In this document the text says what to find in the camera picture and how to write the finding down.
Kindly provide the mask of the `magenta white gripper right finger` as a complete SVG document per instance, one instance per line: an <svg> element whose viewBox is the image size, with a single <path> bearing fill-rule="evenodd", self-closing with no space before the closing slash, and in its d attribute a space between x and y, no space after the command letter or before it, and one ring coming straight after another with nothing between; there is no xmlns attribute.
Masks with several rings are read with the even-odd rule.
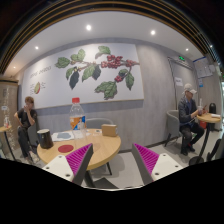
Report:
<svg viewBox="0 0 224 224"><path fill-rule="evenodd" d="M132 144L132 154L144 185L182 169L182 166L167 153L157 154L137 143Z"/></svg>

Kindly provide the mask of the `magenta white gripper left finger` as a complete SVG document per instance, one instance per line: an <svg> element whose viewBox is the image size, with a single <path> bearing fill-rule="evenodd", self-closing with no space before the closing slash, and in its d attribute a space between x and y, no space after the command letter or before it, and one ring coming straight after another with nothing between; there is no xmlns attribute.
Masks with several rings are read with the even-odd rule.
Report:
<svg viewBox="0 0 224 224"><path fill-rule="evenodd" d="M58 155L43 170L76 185L83 182L89 161L93 155L93 144L85 145L67 156Z"/></svg>

